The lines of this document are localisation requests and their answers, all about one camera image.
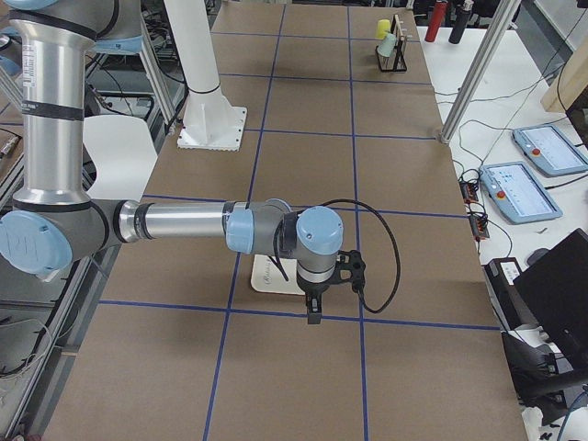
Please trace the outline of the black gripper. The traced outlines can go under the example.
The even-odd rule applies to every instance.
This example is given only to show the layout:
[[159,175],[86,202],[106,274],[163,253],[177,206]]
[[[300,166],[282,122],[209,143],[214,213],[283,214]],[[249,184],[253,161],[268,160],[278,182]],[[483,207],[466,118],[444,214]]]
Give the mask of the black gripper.
[[327,283],[314,283],[302,279],[300,288],[304,291],[307,302],[307,324],[320,324],[322,321],[322,294],[327,290]]

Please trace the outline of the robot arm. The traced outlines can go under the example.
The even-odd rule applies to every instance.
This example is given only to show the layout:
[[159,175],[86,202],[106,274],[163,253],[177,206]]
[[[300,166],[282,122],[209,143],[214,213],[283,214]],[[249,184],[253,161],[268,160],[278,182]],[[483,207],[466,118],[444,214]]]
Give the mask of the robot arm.
[[222,237],[243,254],[297,262],[308,321],[322,318],[344,225],[326,207],[295,213],[262,203],[153,204],[91,198],[82,186],[85,54],[98,42],[140,39],[137,1],[13,1],[22,39],[24,184],[1,219],[1,254],[20,271],[46,275],[118,243]]

